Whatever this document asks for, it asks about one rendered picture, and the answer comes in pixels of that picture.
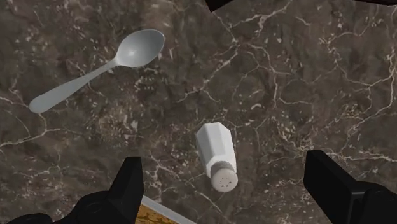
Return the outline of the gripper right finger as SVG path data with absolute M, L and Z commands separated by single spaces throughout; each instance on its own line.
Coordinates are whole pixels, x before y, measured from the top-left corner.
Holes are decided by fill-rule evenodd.
M 397 224 L 397 194 L 357 181 L 321 150 L 306 154 L 304 187 L 332 224 Z

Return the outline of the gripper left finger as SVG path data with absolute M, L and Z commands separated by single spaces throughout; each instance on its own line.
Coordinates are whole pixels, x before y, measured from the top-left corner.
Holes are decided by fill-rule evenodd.
M 134 224 L 144 193 L 140 157 L 127 157 L 109 190 L 83 196 L 58 221 L 44 213 L 19 216 L 7 224 Z

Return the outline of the white salt shaker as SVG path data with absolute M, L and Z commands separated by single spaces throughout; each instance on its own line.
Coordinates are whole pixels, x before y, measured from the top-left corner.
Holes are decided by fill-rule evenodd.
M 221 193 L 232 191 L 238 183 L 232 135 L 222 123 L 205 123 L 197 131 L 196 147 L 212 187 Z

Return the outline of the white plastic spoon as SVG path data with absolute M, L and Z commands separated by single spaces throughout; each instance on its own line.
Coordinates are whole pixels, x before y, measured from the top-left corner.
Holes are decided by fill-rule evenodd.
M 29 109 L 33 113 L 44 113 L 66 100 L 100 74 L 114 67 L 135 68 L 145 66 L 158 56 L 164 44 L 164 34 L 156 29 L 144 29 L 133 32 L 122 40 L 115 57 L 109 62 L 88 74 L 37 96 L 29 103 Z

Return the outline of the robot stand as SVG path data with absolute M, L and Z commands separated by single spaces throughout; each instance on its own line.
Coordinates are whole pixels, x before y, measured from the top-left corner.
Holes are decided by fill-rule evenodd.
M 214 12 L 233 0 L 204 0 L 210 12 Z

